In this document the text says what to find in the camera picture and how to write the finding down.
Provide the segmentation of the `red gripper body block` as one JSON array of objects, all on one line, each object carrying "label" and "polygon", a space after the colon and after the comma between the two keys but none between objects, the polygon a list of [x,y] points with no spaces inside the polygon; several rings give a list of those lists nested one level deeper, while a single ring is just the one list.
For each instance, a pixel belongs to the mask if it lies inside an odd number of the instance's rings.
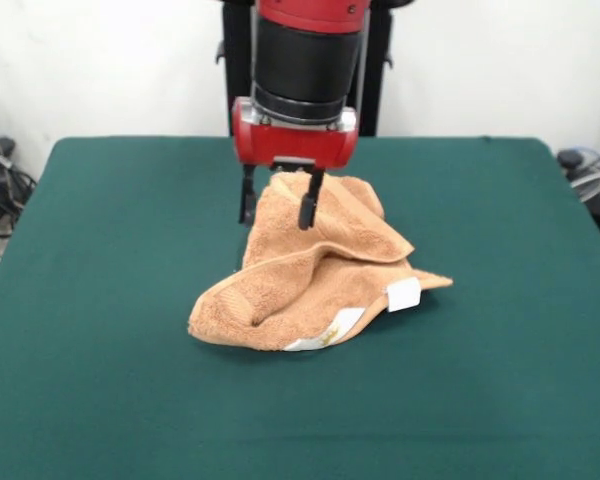
[{"label": "red gripper body block", "polygon": [[237,158],[247,165],[339,169],[356,147],[356,111],[350,107],[328,125],[297,125],[269,117],[249,97],[238,97],[232,127]]}]

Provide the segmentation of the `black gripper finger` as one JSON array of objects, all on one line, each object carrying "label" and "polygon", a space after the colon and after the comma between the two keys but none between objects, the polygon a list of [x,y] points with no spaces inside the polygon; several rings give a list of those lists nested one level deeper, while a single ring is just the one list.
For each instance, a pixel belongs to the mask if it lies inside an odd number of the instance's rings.
[{"label": "black gripper finger", "polygon": [[301,199],[298,218],[298,226],[301,230],[308,230],[314,226],[315,213],[323,179],[323,170],[314,170],[311,173],[308,190]]},{"label": "black gripper finger", "polygon": [[256,193],[254,190],[254,165],[243,165],[243,176],[240,196],[239,223],[252,225],[256,212]]}]

